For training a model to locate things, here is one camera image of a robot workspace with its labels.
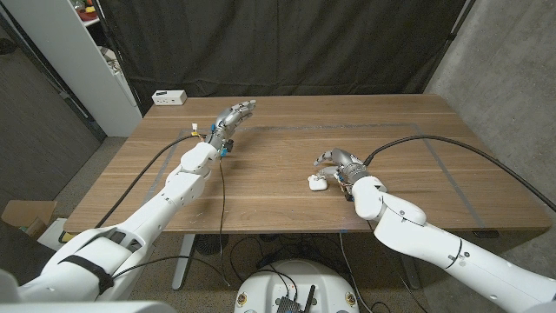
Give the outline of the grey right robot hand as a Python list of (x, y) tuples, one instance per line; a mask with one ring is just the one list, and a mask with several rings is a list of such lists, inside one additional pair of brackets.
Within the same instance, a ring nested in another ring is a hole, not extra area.
[(334, 178), (342, 190), (350, 194), (353, 185), (358, 180), (370, 176), (363, 162), (345, 150), (334, 148), (325, 151), (314, 161), (314, 166), (324, 161), (330, 161), (334, 165), (323, 168), (308, 178), (309, 188), (312, 191), (325, 190), (328, 187), (328, 179)]

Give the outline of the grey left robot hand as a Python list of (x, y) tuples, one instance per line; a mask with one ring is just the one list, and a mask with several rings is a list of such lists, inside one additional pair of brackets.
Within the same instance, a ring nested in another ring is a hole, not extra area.
[(253, 115), (255, 106), (256, 101), (253, 99), (238, 103), (222, 111), (217, 116), (215, 126), (207, 137), (206, 143), (209, 143), (216, 148), (218, 153), (221, 153), (225, 143), (231, 139), (236, 128)]

